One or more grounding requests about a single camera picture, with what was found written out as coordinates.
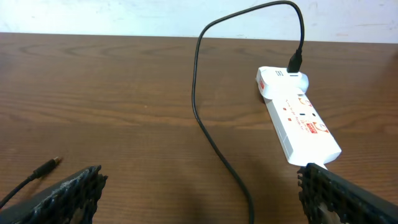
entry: wood grain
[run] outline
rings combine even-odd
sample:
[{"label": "wood grain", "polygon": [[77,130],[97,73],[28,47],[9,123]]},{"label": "wood grain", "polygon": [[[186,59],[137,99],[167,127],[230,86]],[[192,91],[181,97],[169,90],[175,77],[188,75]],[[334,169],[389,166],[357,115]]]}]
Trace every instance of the wood grain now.
[{"label": "wood grain", "polygon": [[[86,166],[109,175],[95,223],[247,223],[245,198],[192,115],[194,38],[0,34],[0,197],[15,204]],[[296,42],[205,39],[197,103],[252,193],[256,223],[306,223],[254,82]],[[306,42],[308,97],[342,155],[328,168],[398,204],[398,45]]]}]

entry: red logo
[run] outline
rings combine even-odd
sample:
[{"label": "red logo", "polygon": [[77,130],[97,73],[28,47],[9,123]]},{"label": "red logo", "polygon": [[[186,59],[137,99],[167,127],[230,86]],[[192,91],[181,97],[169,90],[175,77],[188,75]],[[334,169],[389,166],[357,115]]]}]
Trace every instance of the red logo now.
[{"label": "red logo", "polygon": [[315,130],[315,127],[311,123],[307,123],[307,127],[311,131],[311,133],[315,134],[317,133],[317,130]]},{"label": "red logo", "polygon": [[262,80],[260,80],[260,86],[262,89],[264,89],[264,84],[263,84]]}]

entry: metal connector tip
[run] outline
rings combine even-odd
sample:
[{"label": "metal connector tip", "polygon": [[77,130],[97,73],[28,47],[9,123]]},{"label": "metal connector tip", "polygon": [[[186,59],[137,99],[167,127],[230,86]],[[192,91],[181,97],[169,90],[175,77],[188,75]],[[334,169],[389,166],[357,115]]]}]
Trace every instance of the metal connector tip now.
[{"label": "metal connector tip", "polygon": [[63,160],[62,157],[58,157],[58,156],[57,156],[57,157],[54,158],[54,161],[55,161],[56,165],[58,165],[59,163],[61,163],[62,160]]}]

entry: white backdrop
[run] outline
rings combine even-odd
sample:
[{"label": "white backdrop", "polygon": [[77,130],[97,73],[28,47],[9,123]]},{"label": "white backdrop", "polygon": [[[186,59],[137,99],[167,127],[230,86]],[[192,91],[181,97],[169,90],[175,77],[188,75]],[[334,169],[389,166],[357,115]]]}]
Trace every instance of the white backdrop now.
[{"label": "white backdrop", "polygon": [[[0,0],[0,32],[196,37],[207,23],[266,0]],[[296,0],[305,39],[398,43],[396,0]],[[207,37],[298,40],[289,6],[211,28]]]}]

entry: black cord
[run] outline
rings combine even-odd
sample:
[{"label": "black cord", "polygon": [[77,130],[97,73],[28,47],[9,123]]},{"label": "black cord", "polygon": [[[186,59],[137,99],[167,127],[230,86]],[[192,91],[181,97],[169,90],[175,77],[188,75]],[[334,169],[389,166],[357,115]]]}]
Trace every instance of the black cord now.
[{"label": "black cord", "polygon": [[35,171],[33,171],[33,174],[28,176],[26,180],[24,180],[22,183],[20,183],[16,188],[14,188],[11,192],[5,196],[1,202],[0,202],[0,209],[3,208],[3,206],[16,194],[20,189],[25,187],[30,181],[34,179],[41,178],[42,176],[49,174],[52,170],[54,170],[59,163],[62,161],[61,157],[56,157],[54,159],[49,160],[45,164],[41,165],[39,168],[37,168]]},{"label": "black cord", "polygon": [[205,136],[206,136],[207,140],[209,140],[209,142],[210,142],[211,146],[213,147],[214,151],[216,152],[217,156],[221,159],[221,161],[223,162],[225,167],[229,170],[229,172],[232,174],[232,176],[236,179],[236,181],[238,182],[238,184],[239,184],[240,188],[242,189],[244,195],[246,196],[246,200],[248,201],[248,205],[249,205],[249,223],[250,224],[254,223],[254,205],[253,205],[253,201],[252,201],[252,197],[250,195],[250,192],[246,188],[245,184],[243,183],[243,181],[241,180],[239,175],[232,168],[231,164],[229,164],[229,162],[225,159],[225,157],[222,155],[220,150],[217,148],[216,143],[211,138],[209,132],[206,130],[205,126],[203,125],[203,123],[200,120],[199,115],[198,115],[196,101],[195,101],[195,89],[196,89],[196,83],[197,83],[199,48],[200,48],[201,39],[205,35],[205,32],[210,27],[212,27],[213,25],[216,25],[219,22],[223,22],[223,21],[225,21],[227,19],[230,19],[230,18],[233,18],[235,16],[240,16],[240,15],[245,14],[247,12],[251,12],[251,11],[254,11],[254,10],[257,10],[257,9],[262,9],[264,7],[275,6],[275,5],[279,5],[279,4],[287,4],[287,5],[292,6],[295,9],[295,11],[296,11],[296,13],[298,15],[298,19],[300,21],[300,30],[301,30],[300,45],[298,46],[298,49],[296,50],[296,53],[290,59],[289,66],[288,66],[288,72],[289,72],[289,69],[290,69],[290,72],[293,72],[294,70],[296,72],[298,72],[299,68],[300,68],[300,65],[301,65],[301,51],[302,51],[302,47],[303,47],[303,43],[304,43],[304,21],[303,21],[303,16],[301,15],[301,11],[300,11],[299,7],[296,4],[294,4],[293,2],[291,2],[291,1],[274,1],[274,2],[261,4],[261,5],[258,5],[258,6],[251,7],[249,9],[245,9],[245,10],[242,10],[242,11],[239,11],[239,12],[235,12],[233,14],[230,14],[228,16],[222,17],[220,19],[217,19],[217,20],[209,23],[202,30],[202,32],[199,35],[198,42],[197,42],[197,48],[196,48],[196,51],[195,51],[195,63],[193,64],[193,80],[192,80],[192,109],[193,109],[193,114],[195,115],[195,118],[197,119],[200,128],[202,129],[203,133],[205,133]]}]

